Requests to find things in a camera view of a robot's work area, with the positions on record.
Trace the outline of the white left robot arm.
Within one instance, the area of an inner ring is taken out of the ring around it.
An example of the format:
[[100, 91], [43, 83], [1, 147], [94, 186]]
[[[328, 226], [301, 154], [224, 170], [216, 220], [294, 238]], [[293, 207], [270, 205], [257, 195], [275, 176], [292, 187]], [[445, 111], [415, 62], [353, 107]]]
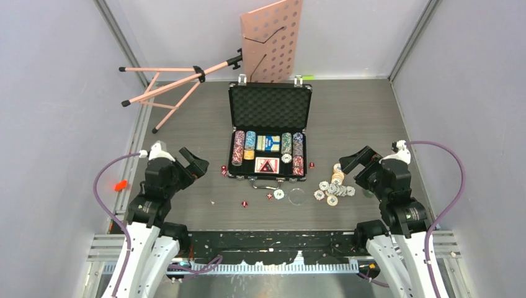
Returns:
[[93, 183], [95, 199], [125, 236], [103, 297], [154, 297], [172, 259], [189, 252], [187, 226], [167, 222], [165, 218], [174, 195], [204, 176], [209, 162], [185, 147], [179, 152], [188, 162], [187, 166], [167, 152], [161, 142], [156, 142], [149, 150], [120, 156], [109, 163], [113, 165], [134, 157], [148, 161], [140, 192], [129, 203], [124, 220], [119, 220], [102, 202], [97, 185], [104, 171], [97, 174]]

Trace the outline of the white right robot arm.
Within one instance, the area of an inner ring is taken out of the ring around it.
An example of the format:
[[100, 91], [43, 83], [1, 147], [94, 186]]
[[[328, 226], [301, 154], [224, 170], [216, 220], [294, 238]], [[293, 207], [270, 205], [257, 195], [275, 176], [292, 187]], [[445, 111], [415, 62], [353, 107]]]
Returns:
[[369, 146], [340, 158], [349, 174], [357, 166], [356, 185], [379, 201], [381, 218], [360, 222], [355, 249], [371, 255], [395, 297], [448, 297], [433, 247], [433, 227], [426, 208], [412, 196], [411, 152], [403, 141], [383, 157]]

